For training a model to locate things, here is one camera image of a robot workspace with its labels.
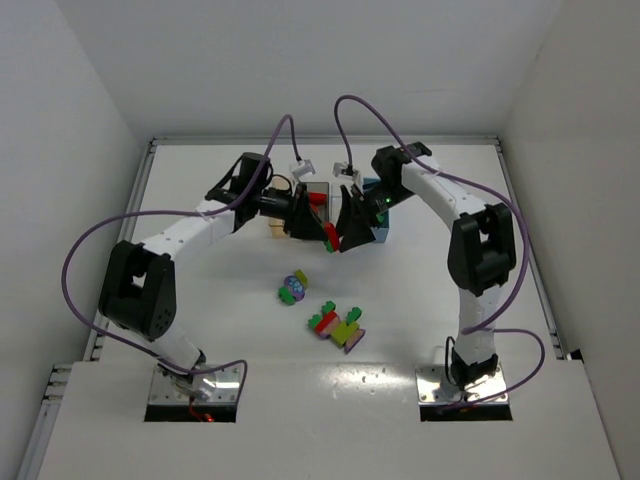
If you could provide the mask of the red flower lego brick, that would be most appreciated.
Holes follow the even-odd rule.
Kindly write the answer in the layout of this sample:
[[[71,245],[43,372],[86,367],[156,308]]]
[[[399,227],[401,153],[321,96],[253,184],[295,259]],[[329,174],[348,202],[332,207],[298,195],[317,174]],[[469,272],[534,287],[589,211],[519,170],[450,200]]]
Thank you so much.
[[[314,206],[322,206],[327,203],[327,195],[319,192],[309,193],[310,203]]]

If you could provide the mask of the purple flower lego stack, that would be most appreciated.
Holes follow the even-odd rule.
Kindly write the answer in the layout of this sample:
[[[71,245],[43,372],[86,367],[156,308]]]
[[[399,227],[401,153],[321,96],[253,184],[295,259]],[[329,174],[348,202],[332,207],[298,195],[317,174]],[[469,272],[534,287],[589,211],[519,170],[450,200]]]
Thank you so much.
[[[308,278],[298,269],[284,278],[277,290],[277,296],[285,305],[292,306],[304,299],[307,288]]]

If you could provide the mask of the lime purple lego stack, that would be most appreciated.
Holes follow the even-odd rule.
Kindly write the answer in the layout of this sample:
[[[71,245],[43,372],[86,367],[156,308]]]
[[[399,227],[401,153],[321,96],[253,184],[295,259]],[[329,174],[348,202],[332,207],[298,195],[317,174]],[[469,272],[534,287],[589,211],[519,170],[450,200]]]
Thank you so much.
[[[365,337],[361,327],[363,310],[354,306],[341,316],[332,300],[326,301],[317,313],[307,320],[307,327],[320,340],[330,340],[337,348],[349,354]]]

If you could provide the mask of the red lime green lego stack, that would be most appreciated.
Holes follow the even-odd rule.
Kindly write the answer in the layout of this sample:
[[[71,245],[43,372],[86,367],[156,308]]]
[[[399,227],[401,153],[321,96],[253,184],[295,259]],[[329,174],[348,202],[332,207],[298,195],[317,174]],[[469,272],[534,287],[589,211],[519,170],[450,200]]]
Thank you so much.
[[[327,239],[324,242],[326,250],[330,253],[337,252],[340,248],[340,238],[335,226],[331,222],[323,224]]]

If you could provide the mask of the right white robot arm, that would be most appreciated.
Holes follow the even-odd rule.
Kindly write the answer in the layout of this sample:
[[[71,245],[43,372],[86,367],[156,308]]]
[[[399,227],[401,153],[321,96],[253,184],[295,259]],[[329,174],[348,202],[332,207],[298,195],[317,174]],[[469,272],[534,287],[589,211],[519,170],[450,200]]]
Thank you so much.
[[[459,289],[459,328],[449,380],[464,388],[493,374],[498,355],[487,321],[497,311],[502,287],[516,266],[510,209],[502,202],[490,205],[446,178],[421,142],[380,148],[371,166],[378,176],[373,185],[340,188],[339,250],[373,242],[384,213],[412,197],[421,199],[450,232],[447,269]]]

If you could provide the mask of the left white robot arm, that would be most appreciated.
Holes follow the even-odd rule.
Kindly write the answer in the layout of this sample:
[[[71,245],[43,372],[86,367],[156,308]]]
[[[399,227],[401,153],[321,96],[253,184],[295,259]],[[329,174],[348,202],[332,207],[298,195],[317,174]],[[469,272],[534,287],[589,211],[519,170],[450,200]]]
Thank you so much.
[[[281,220],[299,240],[328,234],[304,185],[271,186],[268,158],[245,152],[205,195],[193,214],[139,243],[112,249],[99,298],[100,314],[144,342],[165,371],[192,382],[206,357],[177,324],[176,271],[256,216]]]

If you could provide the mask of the orange transparent container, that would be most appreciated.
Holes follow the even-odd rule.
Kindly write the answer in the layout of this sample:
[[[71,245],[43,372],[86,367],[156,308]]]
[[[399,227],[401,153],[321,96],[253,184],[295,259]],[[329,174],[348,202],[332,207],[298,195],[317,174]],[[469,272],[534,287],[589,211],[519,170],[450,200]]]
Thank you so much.
[[[265,195],[272,203],[269,210],[268,226],[274,239],[287,236],[285,224],[295,199],[293,181],[283,174],[274,174]]]

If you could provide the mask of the blue container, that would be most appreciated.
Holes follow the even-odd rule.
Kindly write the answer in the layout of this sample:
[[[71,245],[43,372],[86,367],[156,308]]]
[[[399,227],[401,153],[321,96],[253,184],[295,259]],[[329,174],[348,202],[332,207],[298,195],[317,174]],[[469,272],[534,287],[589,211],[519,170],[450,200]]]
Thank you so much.
[[[373,177],[365,177],[363,179],[363,190],[367,192],[372,189],[377,183],[378,179]],[[379,225],[372,228],[372,232],[374,234],[374,242],[375,243],[385,243],[390,230],[390,220],[389,220],[389,212],[386,211],[382,214],[377,215]]]

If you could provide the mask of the dark grey transparent container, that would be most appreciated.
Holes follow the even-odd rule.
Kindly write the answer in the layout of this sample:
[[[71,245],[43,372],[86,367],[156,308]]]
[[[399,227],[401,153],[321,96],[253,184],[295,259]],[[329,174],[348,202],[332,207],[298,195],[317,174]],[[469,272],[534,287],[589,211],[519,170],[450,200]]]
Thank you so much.
[[[330,185],[328,182],[305,182],[312,210],[322,222],[330,221]]]

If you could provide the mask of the clear transparent container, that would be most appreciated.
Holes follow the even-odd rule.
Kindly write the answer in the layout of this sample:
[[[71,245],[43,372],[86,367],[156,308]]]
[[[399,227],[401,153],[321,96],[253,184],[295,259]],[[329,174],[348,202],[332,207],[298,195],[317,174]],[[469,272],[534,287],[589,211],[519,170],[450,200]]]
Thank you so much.
[[[345,187],[348,198],[344,201],[342,188]],[[352,199],[357,192],[361,191],[361,187],[353,182],[333,182],[329,189],[329,210],[330,220],[336,224],[340,218],[341,211],[346,210],[346,218],[349,219],[354,213]]]

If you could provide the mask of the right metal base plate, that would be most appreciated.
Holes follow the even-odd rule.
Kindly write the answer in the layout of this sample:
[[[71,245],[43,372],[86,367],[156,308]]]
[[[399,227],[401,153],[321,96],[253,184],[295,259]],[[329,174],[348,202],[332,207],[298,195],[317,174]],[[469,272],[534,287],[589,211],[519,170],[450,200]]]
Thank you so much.
[[[501,366],[495,373],[484,375],[462,389],[453,385],[445,375],[442,364],[418,365],[415,369],[418,404],[428,407],[443,407],[449,404],[473,406],[509,405],[506,382]]]

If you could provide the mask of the metal base plate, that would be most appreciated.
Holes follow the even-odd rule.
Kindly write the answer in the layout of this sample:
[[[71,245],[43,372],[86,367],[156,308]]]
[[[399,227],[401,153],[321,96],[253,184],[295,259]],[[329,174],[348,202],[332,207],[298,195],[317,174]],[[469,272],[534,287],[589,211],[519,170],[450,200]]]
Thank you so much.
[[[473,406],[509,405],[506,382],[501,366],[495,373],[484,375],[462,389],[453,385],[445,375],[442,364],[418,365],[415,369],[418,404],[428,407],[443,407],[449,404]]]
[[[187,406],[193,400],[196,406],[231,406],[238,400],[243,373],[242,367],[233,366],[188,379],[157,366],[151,378],[148,404]]]

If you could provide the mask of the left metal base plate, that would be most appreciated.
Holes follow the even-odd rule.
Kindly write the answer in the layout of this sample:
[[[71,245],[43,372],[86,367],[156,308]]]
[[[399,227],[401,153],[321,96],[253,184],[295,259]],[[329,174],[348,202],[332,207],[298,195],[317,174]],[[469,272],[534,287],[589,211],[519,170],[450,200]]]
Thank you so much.
[[[196,406],[231,406],[238,400],[243,373],[242,367],[233,366],[188,379],[157,366],[151,378],[148,404],[187,406],[193,400]]]

